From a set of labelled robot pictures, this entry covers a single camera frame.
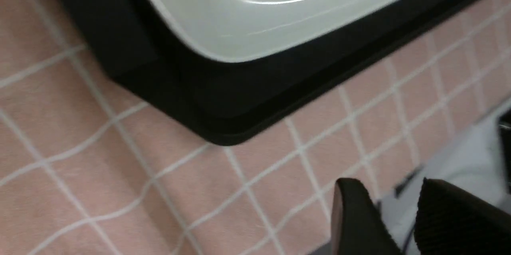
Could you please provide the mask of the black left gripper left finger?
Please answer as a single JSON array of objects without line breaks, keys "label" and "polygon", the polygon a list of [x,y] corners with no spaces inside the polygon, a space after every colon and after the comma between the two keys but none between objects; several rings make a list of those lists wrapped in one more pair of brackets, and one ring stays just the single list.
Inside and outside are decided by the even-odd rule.
[{"label": "black left gripper left finger", "polygon": [[339,178],[331,215],[332,255],[400,255],[362,182]]}]

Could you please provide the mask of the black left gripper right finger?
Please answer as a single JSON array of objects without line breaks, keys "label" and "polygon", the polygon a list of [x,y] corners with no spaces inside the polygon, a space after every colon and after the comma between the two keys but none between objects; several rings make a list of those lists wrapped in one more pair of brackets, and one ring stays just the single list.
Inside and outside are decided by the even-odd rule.
[{"label": "black left gripper right finger", "polygon": [[414,240],[422,255],[509,255],[511,217],[445,180],[424,179]]}]

